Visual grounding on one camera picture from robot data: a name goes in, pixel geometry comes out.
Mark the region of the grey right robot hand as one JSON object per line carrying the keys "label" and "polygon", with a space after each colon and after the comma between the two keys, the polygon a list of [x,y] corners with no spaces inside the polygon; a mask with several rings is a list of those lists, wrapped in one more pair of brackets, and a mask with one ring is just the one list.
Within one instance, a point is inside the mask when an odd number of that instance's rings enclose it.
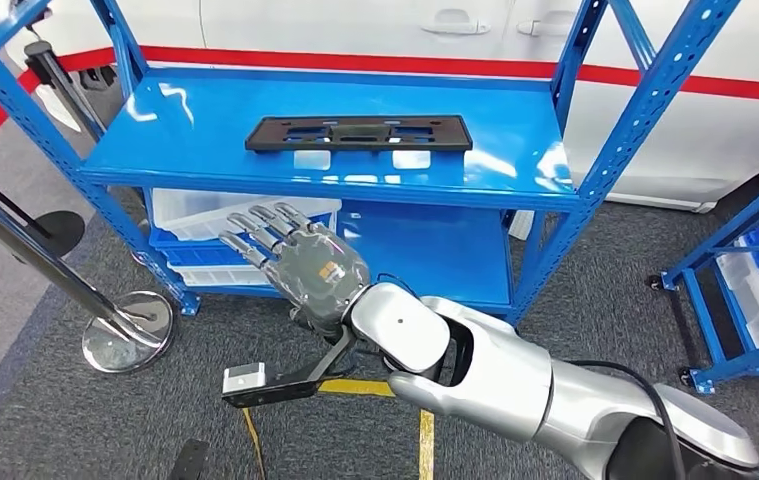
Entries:
{"label": "grey right robot hand", "polygon": [[259,269],[295,308],[295,322],[334,343],[345,314],[371,281],[367,263],[325,224],[286,202],[228,215],[252,240],[224,230],[219,239]]}

